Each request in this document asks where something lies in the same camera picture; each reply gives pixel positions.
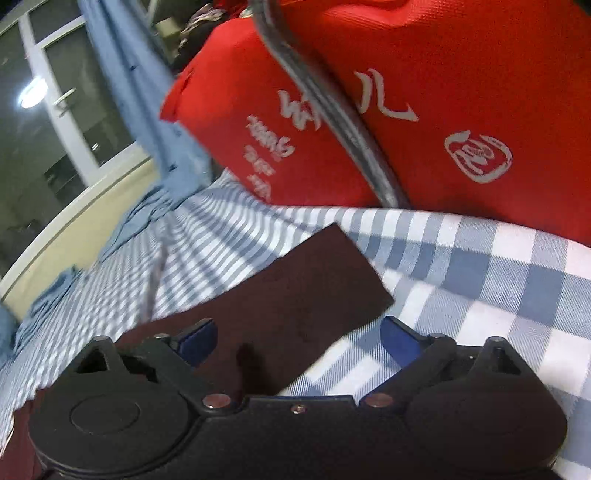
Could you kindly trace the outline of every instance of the window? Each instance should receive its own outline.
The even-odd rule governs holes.
[[[0,277],[85,188],[140,150],[76,0],[17,8],[24,14],[0,34]]]

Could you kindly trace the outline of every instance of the dark maroon fabric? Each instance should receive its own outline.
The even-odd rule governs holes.
[[[29,417],[41,403],[47,390],[37,390],[34,400],[27,401],[14,412],[14,431],[4,455],[0,458],[0,480],[32,480],[42,469],[29,440]]]
[[[353,242],[332,225],[240,285],[186,312],[138,326],[117,345],[156,333],[175,335],[202,318],[218,327],[216,350],[197,369],[240,398],[276,394],[333,342],[382,314],[392,297]],[[15,412],[14,434],[0,459],[0,480],[41,473],[28,438],[28,419],[43,393]]]

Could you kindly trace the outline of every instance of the gray cable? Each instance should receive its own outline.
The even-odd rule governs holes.
[[[249,0],[256,30],[273,58],[308,96],[385,208],[409,202],[381,147],[339,85],[313,59],[295,48],[276,0]]]

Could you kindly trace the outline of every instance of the white window frame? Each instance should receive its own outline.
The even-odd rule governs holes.
[[[8,291],[20,278],[28,266],[45,250],[46,246],[56,237],[64,226],[73,218],[84,211],[85,208],[101,192],[108,190],[118,179],[126,176],[141,164],[145,163],[149,155],[137,142],[124,148],[102,166],[99,165],[90,147],[74,120],[70,111],[65,111],[61,116],[54,103],[62,95],[53,75],[53,69],[47,58],[45,49],[82,27],[86,21],[79,16],[68,22],[63,27],[37,42],[33,34],[33,28],[29,12],[49,0],[24,0],[18,4],[7,17],[0,22],[0,35],[14,24],[18,23],[25,55],[33,76],[42,77],[47,83],[47,95],[43,103],[49,114],[54,130],[66,151],[74,168],[78,172],[87,189],[74,199],[56,218],[35,238],[23,254],[12,265],[5,277],[0,276],[0,297]]]

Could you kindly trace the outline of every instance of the bed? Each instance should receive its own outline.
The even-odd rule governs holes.
[[[462,344],[508,338],[569,417],[555,469],[567,480],[591,478],[589,249],[457,215],[268,206],[229,173],[80,272],[54,308],[25,318],[29,340],[0,370],[2,445],[12,412],[51,385],[91,338],[117,339],[142,322],[211,299],[333,222],[395,297],[389,314],[420,333],[442,332]],[[380,344],[378,320],[335,343],[283,394],[359,399],[396,373]]]

